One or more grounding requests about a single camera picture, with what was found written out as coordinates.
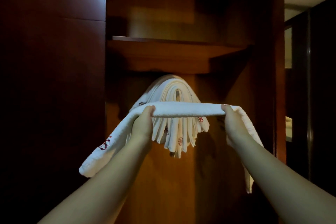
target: cabinet shelf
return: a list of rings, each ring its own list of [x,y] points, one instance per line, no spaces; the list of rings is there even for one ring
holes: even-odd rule
[[[209,73],[209,59],[246,48],[125,36],[113,36],[112,40],[107,41],[107,47],[126,59],[127,70],[185,74]]]

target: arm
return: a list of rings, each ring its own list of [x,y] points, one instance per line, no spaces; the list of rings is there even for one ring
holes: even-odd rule
[[[241,161],[279,217],[288,224],[336,223],[336,198],[312,184],[255,142],[229,105],[225,130]]]
[[[135,120],[124,148],[93,178],[62,201],[39,224],[114,223],[140,166],[151,148],[154,106]]]

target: stack of hanging towels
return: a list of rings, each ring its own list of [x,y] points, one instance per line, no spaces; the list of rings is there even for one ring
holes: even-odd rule
[[[132,106],[128,115],[118,124],[106,141],[97,147],[83,162],[79,172],[94,176],[115,156],[131,137],[134,120],[148,105],[154,105],[152,140],[164,144],[172,156],[181,158],[191,144],[195,146],[197,134],[208,132],[206,116],[222,116],[225,112],[220,104],[201,103],[194,91],[182,78],[165,75],[154,81],[139,100]],[[248,132],[261,146],[263,145],[252,122],[239,106],[232,106],[243,120]],[[253,179],[245,170],[246,190],[252,191]]]

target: closet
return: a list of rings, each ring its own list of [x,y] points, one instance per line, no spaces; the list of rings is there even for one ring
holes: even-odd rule
[[[284,0],[106,0],[106,136],[158,77],[202,102],[241,106],[285,162]],[[215,117],[172,158],[154,143],[117,223],[277,222]]]

